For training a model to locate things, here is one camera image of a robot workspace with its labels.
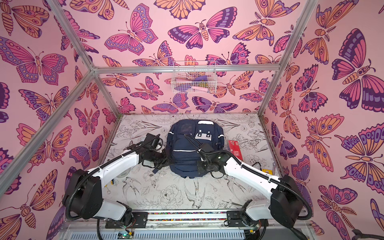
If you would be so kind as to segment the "navy blue student backpack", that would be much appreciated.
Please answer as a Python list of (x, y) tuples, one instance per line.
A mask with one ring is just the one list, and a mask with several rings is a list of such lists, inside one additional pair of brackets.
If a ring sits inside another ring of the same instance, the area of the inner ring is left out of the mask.
[(167, 136), (165, 152), (171, 171), (182, 178), (198, 178), (197, 153), (201, 144), (209, 144), (214, 150), (223, 150), (225, 145), (224, 130), (217, 123), (209, 120), (180, 120), (171, 126)]

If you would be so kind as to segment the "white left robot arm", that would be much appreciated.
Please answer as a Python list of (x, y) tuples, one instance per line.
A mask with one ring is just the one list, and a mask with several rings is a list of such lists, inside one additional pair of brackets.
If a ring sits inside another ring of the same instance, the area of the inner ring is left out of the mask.
[(160, 135), (147, 134), (144, 141), (129, 146), (112, 160), (88, 171), (75, 171), (62, 200), (66, 219), (110, 219), (129, 225), (133, 219), (132, 208), (105, 199), (103, 189), (117, 176), (142, 162), (153, 162), (155, 167), (165, 162), (167, 155), (160, 152), (161, 140)]

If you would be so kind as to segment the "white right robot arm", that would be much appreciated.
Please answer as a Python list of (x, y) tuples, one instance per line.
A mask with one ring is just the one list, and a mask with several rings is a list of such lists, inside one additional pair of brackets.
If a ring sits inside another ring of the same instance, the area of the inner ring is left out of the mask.
[(313, 217), (311, 205), (300, 193), (296, 182), (288, 175), (277, 177), (264, 173), (225, 150), (213, 150), (208, 144), (196, 147), (201, 157), (198, 168), (207, 172), (221, 172), (238, 179), (261, 193), (263, 203), (248, 203), (245, 214), (253, 221), (273, 219), (292, 229), (297, 220)]

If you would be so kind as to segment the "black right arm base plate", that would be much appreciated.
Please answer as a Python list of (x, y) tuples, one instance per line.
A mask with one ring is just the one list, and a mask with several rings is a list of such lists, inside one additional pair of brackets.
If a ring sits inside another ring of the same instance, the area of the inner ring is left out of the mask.
[(250, 222), (244, 211), (227, 211), (228, 227), (249, 227)]

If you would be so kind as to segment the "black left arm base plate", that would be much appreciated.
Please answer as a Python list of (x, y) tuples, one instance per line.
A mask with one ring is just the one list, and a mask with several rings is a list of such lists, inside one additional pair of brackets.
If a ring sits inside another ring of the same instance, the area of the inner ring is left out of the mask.
[(121, 220), (111, 220), (106, 221), (106, 229), (144, 229), (148, 222), (148, 212), (132, 212), (127, 216), (123, 217)]

